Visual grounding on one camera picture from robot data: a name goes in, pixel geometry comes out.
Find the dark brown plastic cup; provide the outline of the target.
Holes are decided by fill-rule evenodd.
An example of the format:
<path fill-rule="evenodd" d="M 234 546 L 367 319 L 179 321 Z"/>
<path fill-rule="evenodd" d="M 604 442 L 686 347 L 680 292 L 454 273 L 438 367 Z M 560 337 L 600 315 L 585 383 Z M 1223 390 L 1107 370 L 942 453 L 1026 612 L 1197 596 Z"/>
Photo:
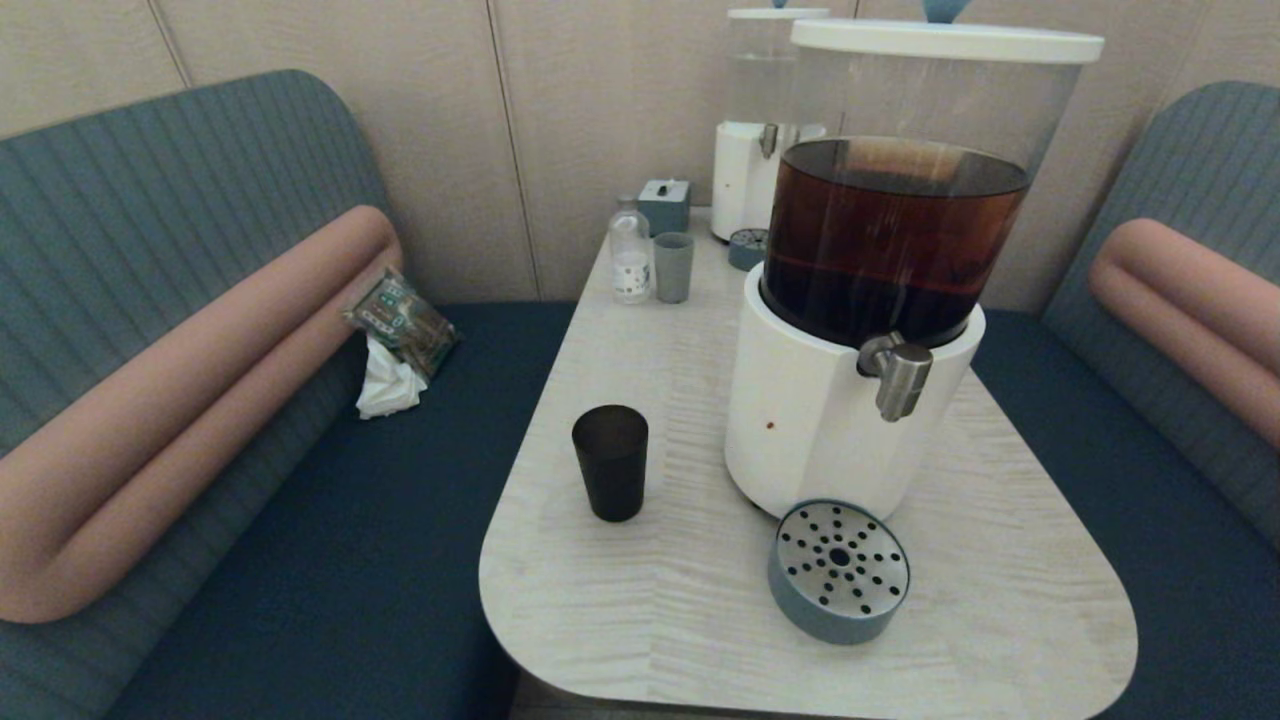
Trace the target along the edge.
<path fill-rule="evenodd" d="M 591 511 L 622 523 L 643 509 L 649 425 L 625 405 L 593 407 L 572 427 L 571 439 Z"/>

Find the metal dispenser tap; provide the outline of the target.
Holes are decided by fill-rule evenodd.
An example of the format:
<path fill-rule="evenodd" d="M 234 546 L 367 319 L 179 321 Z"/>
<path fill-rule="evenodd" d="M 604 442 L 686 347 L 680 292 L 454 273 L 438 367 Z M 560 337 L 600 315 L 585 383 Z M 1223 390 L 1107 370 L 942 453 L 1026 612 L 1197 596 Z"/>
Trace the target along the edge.
<path fill-rule="evenodd" d="M 869 338 L 858 355 L 859 372 L 879 380 L 876 406 L 888 423 L 915 411 L 932 365 L 929 348 L 908 342 L 896 331 Z"/>

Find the grey-blue cup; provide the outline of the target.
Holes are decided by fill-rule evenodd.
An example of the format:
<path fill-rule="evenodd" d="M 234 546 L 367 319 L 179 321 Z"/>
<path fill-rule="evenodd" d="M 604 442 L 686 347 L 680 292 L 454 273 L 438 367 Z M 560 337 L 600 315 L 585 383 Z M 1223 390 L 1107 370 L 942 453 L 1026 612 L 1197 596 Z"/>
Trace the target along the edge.
<path fill-rule="evenodd" d="M 695 240 L 689 233 L 666 232 L 654 240 L 655 296 L 663 304 L 689 300 Z"/>

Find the clear plastic bottle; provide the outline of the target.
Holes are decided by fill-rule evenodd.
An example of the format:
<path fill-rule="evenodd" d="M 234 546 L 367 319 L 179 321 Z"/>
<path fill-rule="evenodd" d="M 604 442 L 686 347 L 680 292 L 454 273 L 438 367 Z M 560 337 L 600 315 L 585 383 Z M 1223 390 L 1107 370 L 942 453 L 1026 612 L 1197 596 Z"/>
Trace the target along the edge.
<path fill-rule="evenodd" d="M 616 205 L 607 227 L 614 299 L 627 305 L 644 304 L 653 287 L 650 223 L 634 196 L 621 195 Z"/>

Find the small blue-grey drip tray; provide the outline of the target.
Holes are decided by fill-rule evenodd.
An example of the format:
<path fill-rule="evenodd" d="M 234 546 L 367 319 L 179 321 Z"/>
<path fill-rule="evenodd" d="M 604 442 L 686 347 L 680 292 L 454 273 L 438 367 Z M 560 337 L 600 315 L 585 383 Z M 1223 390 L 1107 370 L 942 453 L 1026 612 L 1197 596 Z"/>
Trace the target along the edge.
<path fill-rule="evenodd" d="M 762 264 L 768 254 L 769 231 L 767 228 L 744 228 L 730 236 L 728 263 L 731 266 L 750 272 Z"/>

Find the blue-grey tissue box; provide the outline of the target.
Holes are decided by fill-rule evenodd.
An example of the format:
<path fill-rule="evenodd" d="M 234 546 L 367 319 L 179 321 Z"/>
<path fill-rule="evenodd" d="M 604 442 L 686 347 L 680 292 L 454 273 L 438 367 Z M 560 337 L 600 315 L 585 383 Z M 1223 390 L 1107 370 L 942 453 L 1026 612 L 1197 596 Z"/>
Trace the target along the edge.
<path fill-rule="evenodd" d="M 689 229 L 691 182 L 650 179 L 637 196 L 637 210 L 646 218 L 650 237 Z"/>

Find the small clear water dispenser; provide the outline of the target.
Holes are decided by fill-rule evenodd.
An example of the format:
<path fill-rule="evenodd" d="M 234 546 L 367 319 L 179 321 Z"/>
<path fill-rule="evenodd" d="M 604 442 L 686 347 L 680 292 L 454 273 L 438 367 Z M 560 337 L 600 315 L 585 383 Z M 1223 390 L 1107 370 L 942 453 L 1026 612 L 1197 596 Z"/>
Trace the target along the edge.
<path fill-rule="evenodd" d="M 783 154 L 824 133 L 792 105 L 797 50 L 790 35 L 795 20 L 829 14 L 827 8 L 806 6 L 744 8 L 727 14 L 727 100 L 716 128 L 710 223 L 719 240 L 744 229 L 769 229 Z"/>

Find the green printed snack packet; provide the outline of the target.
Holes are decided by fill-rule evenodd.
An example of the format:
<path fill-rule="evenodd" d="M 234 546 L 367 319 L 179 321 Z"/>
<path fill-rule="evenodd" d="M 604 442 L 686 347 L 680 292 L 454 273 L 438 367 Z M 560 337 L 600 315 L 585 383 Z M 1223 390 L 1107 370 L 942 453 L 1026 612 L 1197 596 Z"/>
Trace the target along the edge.
<path fill-rule="evenodd" d="M 420 296 L 393 266 L 364 277 L 342 315 L 428 383 L 463 340 L 456 324 Z"/>

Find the crumpled white tissue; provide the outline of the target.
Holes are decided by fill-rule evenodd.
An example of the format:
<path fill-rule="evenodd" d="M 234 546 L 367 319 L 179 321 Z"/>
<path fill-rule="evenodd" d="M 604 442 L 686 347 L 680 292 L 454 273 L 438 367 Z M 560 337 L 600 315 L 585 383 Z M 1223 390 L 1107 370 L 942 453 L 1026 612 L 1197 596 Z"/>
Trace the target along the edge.
<path fill-rule="evenodd" d="M 358 418 L 370 420 L 416 407 L 420 395 L 429 387 L 428 380 L 371 334 L 365 340 L 367 360 L 356 401 Z"/>

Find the large blue-grey perforated drip tray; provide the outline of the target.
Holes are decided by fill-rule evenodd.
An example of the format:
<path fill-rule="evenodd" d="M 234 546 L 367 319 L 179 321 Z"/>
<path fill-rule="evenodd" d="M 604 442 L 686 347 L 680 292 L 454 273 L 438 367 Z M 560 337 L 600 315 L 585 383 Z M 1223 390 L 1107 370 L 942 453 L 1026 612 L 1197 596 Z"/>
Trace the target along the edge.
<path fill-rule="evenodd" d="M 833 498 L 797 503 L 780 519 L 767 577 L 774 603 L 796 628 L 841 646 L 882 635 L 913 583 L 895 533 Z"/>

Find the pink bolster cushion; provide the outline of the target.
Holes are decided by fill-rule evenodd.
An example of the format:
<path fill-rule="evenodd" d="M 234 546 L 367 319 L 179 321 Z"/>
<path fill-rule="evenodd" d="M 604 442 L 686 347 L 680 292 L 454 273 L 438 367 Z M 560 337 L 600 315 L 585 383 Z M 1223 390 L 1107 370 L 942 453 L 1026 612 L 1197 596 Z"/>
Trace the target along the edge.
<path fill-rule="evenodd" d="M 397 269 L 352 208 L 165 333 L 0 457 L 0 620 L 69 618 L 119 584 L 352 334 Z"/>
<path fill-rule="evenodd" d="M 1280 451 L 1280 284 L 1149 218 L 1112 231 L 1093 297 Z"/>

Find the teal ribbed sofa bench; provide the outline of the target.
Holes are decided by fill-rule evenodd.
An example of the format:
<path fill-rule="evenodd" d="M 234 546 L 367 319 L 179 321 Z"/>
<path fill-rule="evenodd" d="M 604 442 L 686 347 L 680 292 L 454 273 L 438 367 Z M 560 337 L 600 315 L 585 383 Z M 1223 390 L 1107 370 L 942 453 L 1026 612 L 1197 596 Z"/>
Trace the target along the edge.
<path fill-rule="evenodd" d="M 355 118 L 301 70 L 0 141 L 0 457 L 357 206 L 390 219 Z M 420 405 L 358 418 L 351 325 L 119 584 L 0 620 L 0 720 L 506 720 L 480 550 L 573 306 L 444 314 L 463 340 Z"/>
<path fill-rule="evenodd" d="M 1280 720 L 1280 433 L 1091 292 L 1106 238 L 1137 219 L 1280 284 L 1280 88 L 1217 82 L 1162 110 L 1043 314 L 988 313 L 975 373 L 1135 614 L 1135 670 L 1091 720 Z"/>

